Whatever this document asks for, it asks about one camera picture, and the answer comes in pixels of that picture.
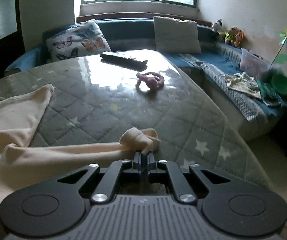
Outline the black remote control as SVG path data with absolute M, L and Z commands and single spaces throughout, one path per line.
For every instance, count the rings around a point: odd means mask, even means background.
M 130 57 L 123 53 L 105 51 L 100 54 L 103 62 L 142 72 L 147 68 L 147 60 Z

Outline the crumpled white patterned cloth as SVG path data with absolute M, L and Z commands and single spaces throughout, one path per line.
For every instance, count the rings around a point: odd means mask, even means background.
M 225 74 L 226 86 L 229 89 L 241 92 L 247 96 L 261 99 L 261 93 L 256 80 L 248 76 L 246 72 L 235 73 L 234 75 Z

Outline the teal corner sofa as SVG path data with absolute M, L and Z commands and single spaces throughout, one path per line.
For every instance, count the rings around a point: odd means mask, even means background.
M 107 40 L 111 52 L 139 49 L 157 51 L 153 18 L 95 21 Z M 6 72 L 24 71 L 52 62 L 46 40 L 60 31 L 76 25 L 78 24 L 47 31 L 43 36 L 43 43 L 10 64 Z M 208 94 L 245 141 L 270 131 L 286 107 L 286 102 L 278 93 L 273 92 L 272 96 L 268 96 L 268 91 L 272 89 L 269 83 L 272 70 L 270 69 L 262 79 L 254 78 L 259 86 L 261 99 L 229 89 L 226 86 L 225 74 L 243 73 L 239 68 L 241 49 L 218 42 L 216 34 L 208 27 L 198 25 L 198 35 L 201 54 L 158 52 L 184 71 Z

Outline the orange green plush toys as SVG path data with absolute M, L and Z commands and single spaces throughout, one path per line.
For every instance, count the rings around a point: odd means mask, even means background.
M 225 33 L 225 44 L 231 45 L 235 48 L 240 49 L 242 47 L 242 42 L 245 38 L 244 32 L 237 28 L 237 27 L 232 27 L 227 30 Z

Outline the plain grey pillow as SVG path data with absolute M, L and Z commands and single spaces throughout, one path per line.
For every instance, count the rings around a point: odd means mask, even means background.
M 161 53 L 201 54 L 196 22 L 154 16 L 153 23 L 157 51 Z

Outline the cream knit garment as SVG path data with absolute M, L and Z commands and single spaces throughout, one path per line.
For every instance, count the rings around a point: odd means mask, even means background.
M 158 148 L 153 128 L 128 129 L 119 142 L 30 147 L 30 142 L 49 105 L 53 85 L 0 101 L 0 204 L 9 194 L 55 175 L 89 164 L 109 166 L 128 159 L 135 151 Z

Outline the clear plastic storage box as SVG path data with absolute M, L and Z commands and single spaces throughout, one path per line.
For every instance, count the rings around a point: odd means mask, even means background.
M 240 70 L 255 79 L 262 79 L 270 70 L 270 65 L 247 49 L 242 48 L 241 51 Z

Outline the butterfly print pillow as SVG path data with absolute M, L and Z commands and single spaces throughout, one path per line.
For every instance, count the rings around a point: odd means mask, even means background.
M 52 62 L 111 51 L 95 20 L 60 31 L 48 38 L 46 45 Z

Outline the black white plush toy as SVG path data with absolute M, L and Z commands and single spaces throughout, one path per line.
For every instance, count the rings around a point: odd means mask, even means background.
M 216 20 L 216 22 L 212 24 L 212 29 L 216 35 L 223 36 L 225 34 L 223 31 L 223 23 L 221 19 Z

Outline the green plastic bowl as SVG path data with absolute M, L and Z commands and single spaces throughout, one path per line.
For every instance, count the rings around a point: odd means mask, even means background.
M 276 93 L 287 95 L 287 77 L 282 73 L 276 73 L 271 79 L 271 86 Z

